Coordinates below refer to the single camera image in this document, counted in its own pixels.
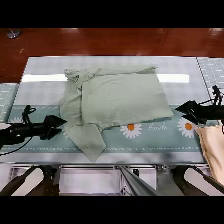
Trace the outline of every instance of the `wrinkled fabric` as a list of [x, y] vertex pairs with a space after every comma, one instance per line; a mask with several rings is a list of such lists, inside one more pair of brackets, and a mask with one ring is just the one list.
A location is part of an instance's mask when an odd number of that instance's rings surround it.
[[196, 128], [203, 155], [207, 160], [212, 176], [224, 185], [224, 135], [222, 126]]
[[65, 75], [60, 114], [67, 135], [90, 161], [106, 148], [103, 129], [173, 115], [154, 67], [65, 70]]

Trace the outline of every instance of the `brown wooden surface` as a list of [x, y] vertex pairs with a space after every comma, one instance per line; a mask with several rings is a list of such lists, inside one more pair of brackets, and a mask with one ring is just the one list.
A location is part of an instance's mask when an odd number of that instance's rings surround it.
[[28, 57], [161, 55], [224, 57], [222, 28], [0, 28], [0, 82], [19, 82]]

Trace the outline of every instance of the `black wire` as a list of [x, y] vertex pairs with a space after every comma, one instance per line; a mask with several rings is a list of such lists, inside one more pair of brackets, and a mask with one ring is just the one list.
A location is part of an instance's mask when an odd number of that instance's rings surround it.
[[20, 149], [23, 148], [29, 141], [31, 141], [32, 138], [33, 138], [33, 136], [30, 137], [30, 139], [29, 139], [25, 144], [23, 144], [21, 147], [19, 147], [18, 149], [14, 149], [14, 150], [12, 150], [12, 151], [10, 151], [10, 152], [6, 152], [6, 153], [1, 153], [0, 156], [5, 156], [5, 155], [8, 155], [8, 154], [11, 154], [11, 153], [13, 153], [13, 152], [16, 152], [16, 151], [20, 150]]

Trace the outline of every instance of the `green cloth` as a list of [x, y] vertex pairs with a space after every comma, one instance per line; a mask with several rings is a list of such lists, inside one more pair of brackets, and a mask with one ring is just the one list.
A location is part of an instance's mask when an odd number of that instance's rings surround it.
[[106, 148], [103, 129], [173, 115], [154, 67], [65, 70], [65, 75], [60, 114], [68, 137], [90, 161]]

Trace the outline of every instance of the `yellow flower center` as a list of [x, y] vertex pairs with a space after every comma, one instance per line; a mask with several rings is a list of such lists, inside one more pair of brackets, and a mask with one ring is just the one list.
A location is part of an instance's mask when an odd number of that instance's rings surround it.
[[190, 131], [190, 130], [192, 130], [193, 126], [190, 123], [186, 123], [185, 128]]
[[133, 131], [135, 129], [134, 124], [128, 124], [128, 130]]

